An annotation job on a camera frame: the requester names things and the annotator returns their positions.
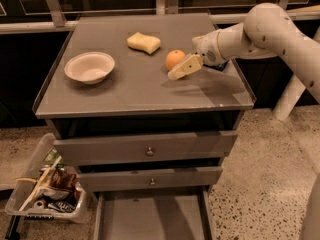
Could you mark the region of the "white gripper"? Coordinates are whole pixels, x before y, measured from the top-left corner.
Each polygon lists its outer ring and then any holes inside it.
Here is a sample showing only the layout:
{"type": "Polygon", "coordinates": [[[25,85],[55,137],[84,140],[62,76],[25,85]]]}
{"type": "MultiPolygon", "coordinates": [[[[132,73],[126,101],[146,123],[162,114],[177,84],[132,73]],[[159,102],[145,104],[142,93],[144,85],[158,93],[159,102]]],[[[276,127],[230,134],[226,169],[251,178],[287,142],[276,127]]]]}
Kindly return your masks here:
{"type": "Polygon", "coordinates": [[[178,80],[193,74],[202,68],[203,63],[207,66],[217,66],[225,63],[226,59],[219,50],[219,34],[220,30],[215,30],[206,35],[194,37],[192,42],[197,54],[188,54],[183,58],[168,72],[168,78],[178,80]]]}

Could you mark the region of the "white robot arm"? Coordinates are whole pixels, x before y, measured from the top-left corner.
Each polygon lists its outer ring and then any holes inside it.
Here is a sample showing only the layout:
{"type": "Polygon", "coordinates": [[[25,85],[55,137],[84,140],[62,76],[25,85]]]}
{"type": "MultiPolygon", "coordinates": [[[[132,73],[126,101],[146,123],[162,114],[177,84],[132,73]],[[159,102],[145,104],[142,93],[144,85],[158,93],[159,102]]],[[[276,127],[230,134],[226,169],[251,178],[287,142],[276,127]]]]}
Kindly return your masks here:
{"type": "Polygon", "coordinates": [[[279,56],[293,72],[276,108],[245,114],[240,137],[209,195],[217,240],[319,240],[319,108],[299,107],[303,91],[320,99],[317,39],[275,4],[243,22],[193,40],[208,65],[279,56]]]}

